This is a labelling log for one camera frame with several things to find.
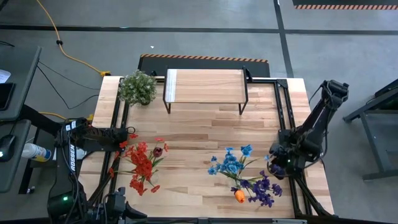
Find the yellow cable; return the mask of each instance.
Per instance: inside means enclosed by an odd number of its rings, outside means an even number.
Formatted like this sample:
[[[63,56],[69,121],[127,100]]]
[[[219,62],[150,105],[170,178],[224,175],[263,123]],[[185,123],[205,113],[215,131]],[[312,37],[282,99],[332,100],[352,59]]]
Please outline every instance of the yellow cable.
[[[59,117],[59,118],[61,118],[61,119],[66,120],[66,118],[64,118],[63,116],[61,116],[61,115],[59,115],[59,114],[56,114],[56,113],[50,113],[50,112],[39,112],[39,113],[40,113],[40,114],[46,114],[46,115],[56,116],[56,117]]]
[[[61,41],[60,34],[58,33],[57,26],[55,26],[54,21],[52,20],[52,18],[51,18],[51,16],[50,16],[49,12],[47,12],[47,10],[44,8],[44,6],[42,5],[42,3],[41,3],[39,0],[36,0],[36,1],[37,1],[37,3],[41,6],[41,8],[44,10],[44,12],[46,13],[47,17],[50,19],[50,21],[51,21],[51,23],[52,23],[52,26],[53,26],[54,29],[55,29],[55,33],[57,34],[58,40]],[[84,61],[82,61],[82,60],[79,60],[79,59],[77,59],[77,58],[74,58],[74,57],[72,57],[72,56],[69,56],[67,53],[65,53],[65,51],[63,51],[63,48],[62,48],[62,45],[61,45],[61,44],[58,44],[58,46],[60,47],[61,52],[62,52],[67,58],[72,59],[72,60],[74,60],[74,61],[76,61],[76,62],[80,62],[80,63],[82,63],[82,64],[85,64],[85,65],[89,66],[90,68],[92,68],[93,70],[95,70],[96,72],[98,72],[102,77],[104,77],[107,73],[108,73],[108,74],[110,73],[110,71],[99,71],[99,70],[96,69],[94,66],[90,65],[89,63],[84,62]]]

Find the hazard stripe tape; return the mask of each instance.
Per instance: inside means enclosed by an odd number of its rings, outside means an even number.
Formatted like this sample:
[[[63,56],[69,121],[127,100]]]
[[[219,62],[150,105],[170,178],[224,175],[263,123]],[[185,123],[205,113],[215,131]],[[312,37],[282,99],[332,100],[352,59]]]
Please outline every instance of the hazard stripe tape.
[[[157,58],[189,58],[189,59],[205,59],[205,60],[234,60],[243,62],[265,62],[266,59],[253,58],[231,58],[231,57],[210,57],[210,56],[191,56],[191,55],[161,55],[161,54],[142,54],[140,57],[157,57]]]
[[[296,9],[398,10],[393,5],[297,5]]]

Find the gray floor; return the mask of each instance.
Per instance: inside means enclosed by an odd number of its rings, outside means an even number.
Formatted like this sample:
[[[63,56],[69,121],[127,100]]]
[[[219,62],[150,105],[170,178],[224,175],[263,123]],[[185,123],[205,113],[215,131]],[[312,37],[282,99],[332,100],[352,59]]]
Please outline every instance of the gray floor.
[[[67,4],[62,0],[43,0],[42,3],[55,23],[65,26],[277,28],[272,0],[120,0],[117,3],[73,0]],[[398,30],[395,22],[398,11],[295,10],[291,0],[280,0],[280,6],[286,29]],[[0,24],[49,25],[50,22],[35,1],[13,0],[0,12]],[[286,77],[279,34],[61,32],[60,35],[70,55],[114,75],[133,72],[140,54],[150,53],[266,58],[272,77]],[[0,39],[16,45],[40,45],[41,61],[46,65],[84,85],[101,85],[97,73],[61,54],[54,32],[0,30]],[[323,80],[350,84],[349,100],[330,123],[325,158],[331,199],[335,213],[341,217],[398,222],[398,177],[363,182],[363,174],[377,171],[376,163],[360,121],[351,124],[342,121],[344,115],[398,77],[397,43],[396,35],[287,36],[294,76],[304,78],[308,95]],[[70,106],[97,92],[68,83],[46,68],[43,70]],[[39,111],[74,117],[93,113],[96,100],[67,110],[37,72],[27,104]],[[36,202],[37,207],[43,206],[44,200]],[[0,213],[0,218],[34,217],[34,211],[29,213],[17,206],[13,209],[16,212]]]

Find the wooden table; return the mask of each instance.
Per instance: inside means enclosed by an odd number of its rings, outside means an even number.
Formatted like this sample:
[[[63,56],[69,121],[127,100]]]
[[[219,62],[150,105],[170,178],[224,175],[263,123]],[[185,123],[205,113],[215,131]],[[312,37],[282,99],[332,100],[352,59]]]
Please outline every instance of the wooden table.
[[[120,77],[104,77],[93,126],[110,127]],[[301,125],[310,114],[304,81],[287,79],[296,125]],[[283,196],[275,198],[272,208],[259,203],[239,204],[232,192],[231,181],[223,175],[208,175],[211,157],[223,157],[225,147],[252,144],[252,158],[264,157],[277,140],[279,119],[274,87],[268,84],[248,84],[249,103],[239,115],[237,105],[176,104],[167,114],[162,101],[163,85],[158,84],[157,98],[148,106],[134,105],[129,110],[127,126],[134,126],[138,141],[153,147],[155,137],[162,137],[170,146],[167,158],[159,166],[160,189],[155,194],[140,197],[129,187],[130,175],[118,175],[117,187],[126,187],[130,205],[150,217],[228,217],[228,218],[293,218],[289,181],[270,177],[272,183],[283,188]],[[121,102],[118,125],[121,123],[124,102]],[[96,152],[82,165],[79,181],[89,197],[101,173],[104,154]],[[243,172],[254,177],[266,167],[259,159]],[[121,161],[121,170],[131,170],[132,164]],[[324,208],[333,213],[325,171],[321,163],[305,170],[308,188]],[[304,211],[302,194],[298,188],[300,208]]]

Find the small wooden shelf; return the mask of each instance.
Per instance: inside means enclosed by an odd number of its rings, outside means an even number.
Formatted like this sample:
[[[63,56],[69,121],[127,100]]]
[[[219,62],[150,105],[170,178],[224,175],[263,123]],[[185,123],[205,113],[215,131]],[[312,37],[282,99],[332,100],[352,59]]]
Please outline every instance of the small wooden shelf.
[[[171,103],[232,103],[240,107],[248,102],[247,89],[244,69],[168,69],[164,103],[168,113]]]

